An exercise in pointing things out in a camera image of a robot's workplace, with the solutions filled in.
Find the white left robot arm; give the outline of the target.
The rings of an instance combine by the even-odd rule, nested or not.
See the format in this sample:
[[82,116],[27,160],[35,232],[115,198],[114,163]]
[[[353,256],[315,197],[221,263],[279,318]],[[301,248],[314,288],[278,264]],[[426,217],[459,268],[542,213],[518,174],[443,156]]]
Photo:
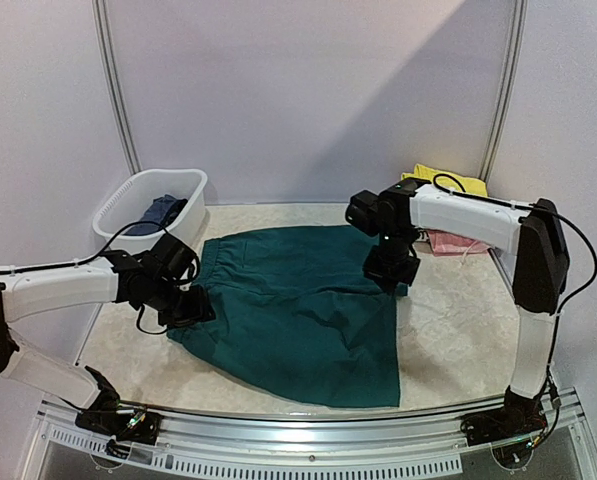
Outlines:
[[11,326],[40,313],[106,303],[150,308],[166,331],[210,321],[209,296],[193,282],[198,263],[194,255],[112,250],[90,262],[0,269],[0,378],[52,394],[86,411],[104,433],[119,433],[127,415],[101,373],[51,356]]

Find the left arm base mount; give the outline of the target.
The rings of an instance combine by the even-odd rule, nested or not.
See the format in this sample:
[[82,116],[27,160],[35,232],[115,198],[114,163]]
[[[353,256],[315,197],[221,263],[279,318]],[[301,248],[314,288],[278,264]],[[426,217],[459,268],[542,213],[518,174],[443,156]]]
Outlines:
[[107,436],[104,452],[117,459],[129,457],[130,443],[155,446],[163,416],[145,407],[123,407],[119,394],[99,371],[84,369],[96,381],[99,394],[90,407],[79,410],[75,425]]

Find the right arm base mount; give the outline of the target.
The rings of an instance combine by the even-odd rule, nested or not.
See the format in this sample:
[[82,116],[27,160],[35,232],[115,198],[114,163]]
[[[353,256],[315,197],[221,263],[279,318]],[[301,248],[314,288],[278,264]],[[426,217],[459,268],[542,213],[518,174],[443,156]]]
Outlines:
[[469,446],[491,444],[491,454],[500,467],[522,469],[552,435],[560,408],[559,391],[551,379],[532,398],[521,397],[508,388],[502,407],[462,416],[460,431]]

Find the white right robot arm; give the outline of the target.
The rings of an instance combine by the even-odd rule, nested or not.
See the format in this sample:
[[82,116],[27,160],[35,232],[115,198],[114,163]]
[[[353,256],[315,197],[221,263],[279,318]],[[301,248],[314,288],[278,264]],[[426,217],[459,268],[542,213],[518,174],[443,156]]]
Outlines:
[[547,380],[570,265],[564,220],[555,205],[546,199],[533,204],[498,200],[406,178],[379,194],[363,190],[352,196],[345,219],[377,238],[362,270],[388,294],[400,284],[413,284],[421,263],[413,244],[422,231],[469,238],[514,258],[511,296],[520,326],[508,389],[517,398],[496,412],[494,422],[505,436],[530,424],[534,409],[527,399],[536,397]]

